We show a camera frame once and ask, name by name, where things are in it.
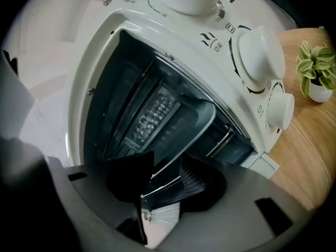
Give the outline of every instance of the potted plant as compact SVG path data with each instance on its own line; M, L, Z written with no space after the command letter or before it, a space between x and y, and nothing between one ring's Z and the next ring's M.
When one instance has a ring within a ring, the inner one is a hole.
M307 41L299 47L297 73L301 78L301 92L315 102L326 102L335 89L335 53L325 44L312 48Z

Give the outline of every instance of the white pot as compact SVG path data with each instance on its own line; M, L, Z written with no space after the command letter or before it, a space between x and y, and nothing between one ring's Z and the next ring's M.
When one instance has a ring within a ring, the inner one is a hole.
M332 90L326 90L323 86L312 83L310 85L309 97L317 103L324 103L330 99L332 92Z

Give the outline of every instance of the green leaf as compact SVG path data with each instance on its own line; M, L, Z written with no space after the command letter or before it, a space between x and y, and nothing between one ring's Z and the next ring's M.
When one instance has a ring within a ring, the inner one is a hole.
M298 55L300 61L308 59L308 55L306 55L301 48L299 48L299 55Z
M332 78L332 75L327 70L321 70L321 72L326 78Z
M308 97L310 91L310 79L309 78L303 78L301 82L301 92L304 97Z
M313 53L315 55L315 57L318 57L319 56L319 53L320 53L320 50L324 48L324 47L314 47L313 49Z
M334 90L335 86L332 83L331 79L326 78L325 76L319 77L319 81L321 85L326 89L326 90Z
M300 48L308 57L311 56L311 45L308 41L302 41Z
M313 69L309 69L307 71L304 71L301 74L304 75L306 78L316 79L316 73Z
M310 59L313 61L313 62L316 62L317 61L317 58L315 56L315 53L314 53L314 50L311 52L311 57Z
M327 70L329 67L331 67L331 64L326 61L320 61L318 60L316 64L314 65L315 70Z
M304 71L307 71L312 67L312 65L313 65L313 62L311 60L309 59L302 60L296 66L296 72L302 73Z
M322 47L317 56L317 59L320 61L332 61L334 58L335 53L327 47Z
M327 69L327 72L331 75L331 77L329 78L336 78L336 70L335 70L335 66L330 66Z

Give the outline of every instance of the black gap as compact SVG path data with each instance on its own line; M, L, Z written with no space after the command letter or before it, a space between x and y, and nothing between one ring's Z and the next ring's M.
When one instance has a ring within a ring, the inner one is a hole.
M144 72L139 76L139 78L136 80L136 82L133 84L133 87L131 89L131 91L129 92L129 94L127 95L124 103L122 104L122 107L114 121L112 130L110 131L110 137L109 137L109 141L105 147L104 153L103 153L103 159L106 157L107 151L109 149L111 140L113 138L113 135L120 123L120 120L122 118L122 116L125 114L125 110L127 109L127 106L129 105L129 103L131 102L136 90L138 89L138 87L140 86L141 82L143 81L143 79L145 78L146 74L151 70L152 66L154 65L154 62L151 61L148 66L145 68Z
M76 174L69 174L68 178L70 181L74 181L74 180L78 180L78 179L82 179L84 177L87 177L88 175L86 173L76 173Z
M9 53L5 50L3 50L3 53L5 55L6 60L8 61L9 65L11 66L13 72L18 76L18 71L17 71L17 58L13 58L12 60L9 57Z
M255 203L276 237L293 225L293 222L271 198L261 198Z
M142 222L138 219L128 218L117 227L117 231L125 235L126 237L140 243L147 245L147 237L144 232Z

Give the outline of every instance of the wooden table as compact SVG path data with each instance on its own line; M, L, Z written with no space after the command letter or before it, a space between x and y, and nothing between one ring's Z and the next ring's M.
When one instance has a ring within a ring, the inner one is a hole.
M296 198L306 209L321 205L336 177L336 92L323 104L305 98L296 75L298 46L307 40L312 47L331 47L323 29L306 28L278 35L285 53L287 92L295 97L294 116L269 156L280 168L272 181Z

